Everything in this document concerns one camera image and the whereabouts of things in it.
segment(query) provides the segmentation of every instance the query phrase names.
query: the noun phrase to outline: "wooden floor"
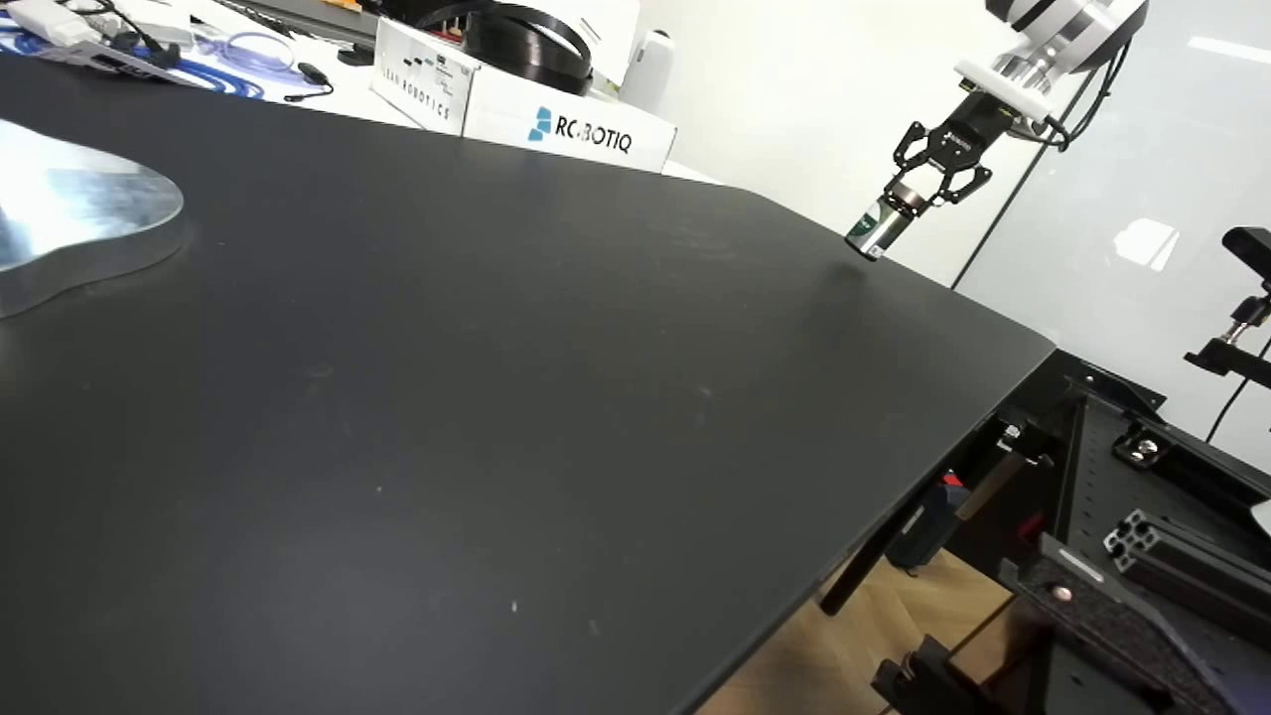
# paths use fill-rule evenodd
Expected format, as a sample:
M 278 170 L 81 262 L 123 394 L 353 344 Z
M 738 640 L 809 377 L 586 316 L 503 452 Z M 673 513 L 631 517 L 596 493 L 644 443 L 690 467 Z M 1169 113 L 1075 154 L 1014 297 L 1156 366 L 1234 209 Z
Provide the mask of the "wooden floor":
M 882 659 L 911 656 L 922 635 L 959 648 L 1011 590 L 940 550 L 922 571 L 878 565 L 856 600 L 832 620 L 817 602 L 797 606 L 756 656 L 721 685 L 705 715 L 875 715 L 885 702 L 869 691 Z M 972 680 L 999 669 L 1005 631 L 979 635 L 959 656 Z

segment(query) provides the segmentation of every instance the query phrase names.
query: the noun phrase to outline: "white box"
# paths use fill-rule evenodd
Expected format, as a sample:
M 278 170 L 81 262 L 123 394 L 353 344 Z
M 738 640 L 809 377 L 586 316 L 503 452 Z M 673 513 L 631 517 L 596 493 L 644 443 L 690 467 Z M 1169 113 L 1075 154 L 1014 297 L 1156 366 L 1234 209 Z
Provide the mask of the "white box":
M 368 85 L 424 129 L 462 136 L 482 68 L 482 58 L 429 30 L 383 18 Z
M 674 146 L 674 122 L 661 113 L 566 95 L 497 68 L 477 71 L 465 136 L 644 170 L 662 170 Z

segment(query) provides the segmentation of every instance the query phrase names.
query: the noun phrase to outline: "black tabletop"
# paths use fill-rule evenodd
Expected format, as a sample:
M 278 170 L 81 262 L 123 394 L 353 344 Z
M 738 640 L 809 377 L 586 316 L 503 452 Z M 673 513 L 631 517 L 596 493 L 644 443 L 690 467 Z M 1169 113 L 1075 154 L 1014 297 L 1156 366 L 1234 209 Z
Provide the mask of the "black tabletop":
M 1107 567 L 1106 537 L 1136 508 L 1150 508 L 1154 517 L 1169 517 L 1171 524 L 1184 524 L 1191 532 L 1202 532 L 1208 538 L 1232 546 L 1234 554 L 1248 554 L 1234 529 L 1214 521 L 1208 503 L 1189 497 L 1184 489 L 1136 471 L 1112 455 L 1112 443 L 1131 427 L 1123 411 L 1112 405 L 1086 405 L 1082 424 L 1082 455 L 1074 467 L 1074 503 L 1065 517 L 1065 538 L 1074 550 L 1089 554 L 1089 565 Z M 1234 700 L 1240 709 L 1267 709 L 1271 702 L 1271 652 L 1257 648 L 1202 615 L 1150 597 L 1171 626 L 1189 640 L 1189 648 L 1214 669 L 1222 691 Z M 1052 715 L 1094 715 L 1094 709 L 1115 709 L 1115 715 L 1154 715 L 1144 700 L 1136 700 L 1128 685 L 1122 685 L 1099 665 L 1086 664 L 1082 656 L 1052 648 L 1048 669 L 1044 669 L 1044 709 Z
M 39 64 L 0 113 L 195 230 L 0 321 L 12 715 L 697 702 L 1048 358 L 742 191 Z

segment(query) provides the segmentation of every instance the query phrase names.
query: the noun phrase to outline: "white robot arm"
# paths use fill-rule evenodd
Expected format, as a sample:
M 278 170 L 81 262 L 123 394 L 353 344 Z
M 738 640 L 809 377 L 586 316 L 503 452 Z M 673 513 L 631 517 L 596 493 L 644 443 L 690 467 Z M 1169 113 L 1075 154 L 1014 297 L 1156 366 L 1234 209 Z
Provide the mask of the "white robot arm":
M 1001 136 L 1070 146 L 1094 113 L 1065 125 L 1048 99 L 1052 84 L 1106 71 L 1112 85 L 1131 35 L 1150 18 L 1150 0 L 985 0 L 985 9 L 1022 30 L 1022 46 L 992 68 L 959 64 L 964 101 L 934 129 L 911 122 L 894 150 L 897 173 L 845 234 L 845 246 L 865 256 L 885 255 L 930 206 L 983 191 L 992 179 L 983 158 Z

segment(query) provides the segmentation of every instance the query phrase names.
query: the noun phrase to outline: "floor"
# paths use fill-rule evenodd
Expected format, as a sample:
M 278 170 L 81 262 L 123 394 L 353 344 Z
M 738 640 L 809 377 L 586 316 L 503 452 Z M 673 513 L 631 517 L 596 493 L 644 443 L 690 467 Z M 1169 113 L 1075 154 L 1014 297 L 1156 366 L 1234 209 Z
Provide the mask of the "floor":
M 946 648 L 968 640 L 1005 602 L 1005 586 L 940 550 L 922 571 L 878 565 L 856 600 L 832 620 L 817 602 L 797 606 L 756 656 L 723 681 L 705 715 L 878 715 L 885 702 L 869 680 L 882 659 L 903 659 L 934 635 Z M 992 620 L 959 665 L 972 680 L 992 675 L 1005 656 L 1005 624 Z

